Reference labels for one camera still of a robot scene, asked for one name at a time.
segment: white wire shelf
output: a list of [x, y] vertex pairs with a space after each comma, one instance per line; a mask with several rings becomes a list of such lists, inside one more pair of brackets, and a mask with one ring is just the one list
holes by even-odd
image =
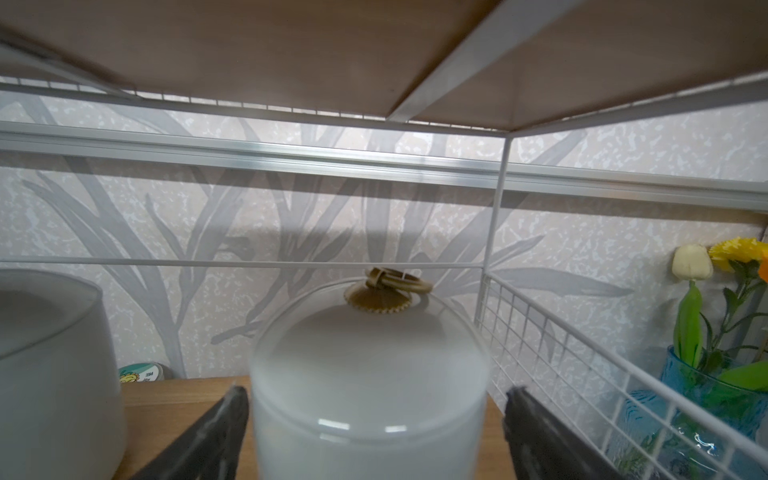
[[[626, 359], [600, 347], [573, 326], [530, 300], [493, 273], [483, 276], [487, 296], [476, 320], [494, 360], [490, 393], [500, 408], [512, 386], [528, 391], [628, 478], [698, 478], [660, 459], [674, 442], [702, 478], [751, 480], [745, 464], [768, 472], [768, 452]], [[663, 399], [659, 412], [637, 392]], [[654, 435], [640, 441], [625, 413], [632, 409]], [[680, 432], [676, 419], [692, 419], [718, 445]]]

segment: jar lid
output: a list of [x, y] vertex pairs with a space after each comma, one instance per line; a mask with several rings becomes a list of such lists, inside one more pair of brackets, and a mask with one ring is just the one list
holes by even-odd
[[101, 300], [101, 289], [69, 275], [0, 270], [0, 358], [56, 335]]
[[132, 363], [118, 370], [120, 383], [165, 380], [165, 368], [156, 362]]
[[304, 429], [356, 439], [419, 435], [485, 399], [490, 355], [437, 296], [400, 313], [344, 300], [356, 280], [294, 300], [253, 348], [254, 402]]

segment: white ceramic jar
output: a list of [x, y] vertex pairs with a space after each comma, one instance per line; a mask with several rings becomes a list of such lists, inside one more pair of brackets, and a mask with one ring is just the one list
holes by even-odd
[[0, 478], [108, 480], [125, 428], [101, 289], [0, 270]]
[[434, 295], [400, 313], [322, 286], [276, 315], [253, 348], [253, 424], [264, 480], [474, 477], [490, 355]]

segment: white tulip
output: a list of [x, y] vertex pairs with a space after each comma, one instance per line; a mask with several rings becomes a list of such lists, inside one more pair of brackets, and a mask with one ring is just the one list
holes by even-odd
[[689, 243], [675, 250], [672, 273], [680, 280], [706, 280], [712, 276], [712, 260], [707, 248]]

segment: aluminum rail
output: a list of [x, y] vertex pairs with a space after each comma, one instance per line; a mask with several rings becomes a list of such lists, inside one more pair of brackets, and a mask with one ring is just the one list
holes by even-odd
[[[171, 260], [154, 258], [110, 258], [110, 257], [43, 257], [9, 256], [0, 257], [0, 263], [51, 263], [58, 265], [128, 265], [128, 266], [205, 266], [223, 268], [338, 268], [359, 269], [371, 267], [370, 262], [282, 262], [282, 261], [226, 261], [226, 260]], [[482, 268], [482, 263], [409, 263], [379, 262], [377, 266], [399, 269], [449, 269]]]
[[[494, 189], [499, 162], [0, 122], [0, 150]], [[768, 184], [509, 164], [505, 190], [768, 212]]]

